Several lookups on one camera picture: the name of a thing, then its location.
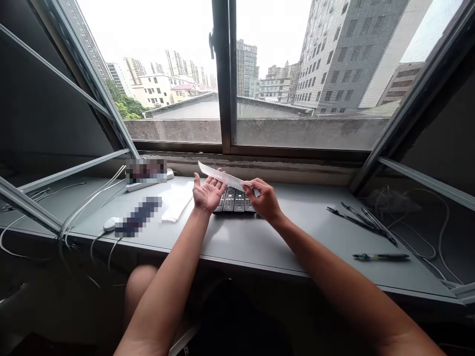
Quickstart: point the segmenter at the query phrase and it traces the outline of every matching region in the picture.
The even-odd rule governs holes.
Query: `window handle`
[[[214,29],[212,30],[213,33],[209,33],[208,36],[208,42],[209,42],[209,50],[211,51],[211,59],[214,59],[214,51],[213,51],[213,35],[214,35]]]

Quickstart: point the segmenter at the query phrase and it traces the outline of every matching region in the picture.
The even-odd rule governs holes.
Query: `desk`
[[[85,178],[69,178],[51,185],[64,187]],[[115,191],[116,187],[100,195],[92,203],[76,224],[71,236],[93,239],[101,232],[106,220],[111,217],[125,217],[143,200],[144,196],[161,196],[163,205],[146,224],[142,232],[133,238],[124,238],[120,244],[136,248],[170,252],[193,209],[193,201],[184,209],[177,223],[162,222],[161,216],[173,201],[173,190],[183,187],[192,178],[175,177],[167,183],[149,186],[134,192],[118,194],[102,209],[99,206]],[[104,184],[105,179],[88,178],[88,184],[67,189],[58,195],[45,199],[42,205],[53,215],[63,220],[87,195]],[[295,224],[312,237],[323,243],[351,266],[359,270],[382,290],[460,304],[459,300],[446,288],[402,243],[396,248],[383,237],[373,234],[326,210],[327,206],[342,209],[340,202],[346,202],[359,210],[361,203],[345,188],[299,184],[274,184],[282,211]],[[19,216],[18,212],[0,214],[0,225],[7,225]],[[51,233],[29,219],[24,219],[16,227],[18,230]],[[114,242],[114,235],[104,236],[104,241]],[[354,253],[406,253],[409,261],[362,262],[353,259]],[[297,262],[286,243],[263,219],[253,216],[228,217],[212,215],[204,240],[201,258],[219,263],[283,273],[291,276],[307,277],[307,273]]]

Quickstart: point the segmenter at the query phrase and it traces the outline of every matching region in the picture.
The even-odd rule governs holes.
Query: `leg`
[[[124,330],[127,329],[140,299],[157,274],[158,269],[151,265],[136,267],[129,276],[125,287]]]

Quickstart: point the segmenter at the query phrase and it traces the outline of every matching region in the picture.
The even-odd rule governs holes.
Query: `pen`
[[[350,217],[350,216],[348,216],[348,215],[346,215],[346,214],[343,214],[343,213],[339,212],[337,209],[327,207],[327,210],[330,211],[330,212],[332,212],[333,214],[335,214],[335,215],[341,217],[341,218],[350,220],[352,223],[355,223],[355,224],[357,224],[358,226],[361,226],[362,228],[364,228],[364,229],[366,229],[366,230],[369,230],[369,231],[371,231],[371,232],[374,232],[375,234],[378,234],[378,235],[381,235],[381,236],[386,237],[386,236],[383,234],[382,231],[377,230],[377,229],[375,229],[375,228],[373,228],[373,227],[371,227],[371,226],[368,226],[368,225],[366,225],[364,222],[358,221],[358,220],[356,220],[356,219],[354,219],[354,218],[352,218],[352,217]]]
[[[409,258],[406,254],[354,254],[354,258],[361,261],[382,260],[382,261],[404,261]]]
[[[394,238],[393,234],[391,233],[391,231],[389,231],[386,226],[384,226],[382,223],[380,223],[378,221],[378,219],[376,219],[373,214],[371,214],[368,210],[366,210],[364,207],[361,207],[361,210],[363,211],[363,213],[365,213],[365,215],[371,219],[371,221],[373,221],[376,226],[378,226],[385,234],[385,237],[394,245],[397,247],[397,242],[396,242],[396,239]]]
[[[353,209],[352,207],[350,207],[348,204],[346,203],[343,203],[341,202],[341,204],[346,208],[348,209],[349,211],[351,211],[353,214],[355,214],[357,217],[359,217],[361,219],[361,221],[365,222],[366,224],[368,224],[369,226],[377,229],[378,227],[376,225],[374,225],[370,220],[368,220],[367,218],[365,218],[364,216],[361,216],[361,214],[359,212],[357,212],[355,209]]]

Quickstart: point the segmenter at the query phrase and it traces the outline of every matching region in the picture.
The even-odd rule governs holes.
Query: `window glass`
[[[208,44],[211,1],[185,1],[180,11],[169,1],[59,2],[70,19],[79,19],[72,27],[88,41],[93,66],[97,61],[104,69],[102,80],[132,139],[221,142],[216,63]],[[158,39],[157,24],[173,35]],[[171,106],[183,101],[190,105]]]
[[[371,150],[461,3],[237,1],[233,143]],[[279,89],[268,91],[267,79]]]

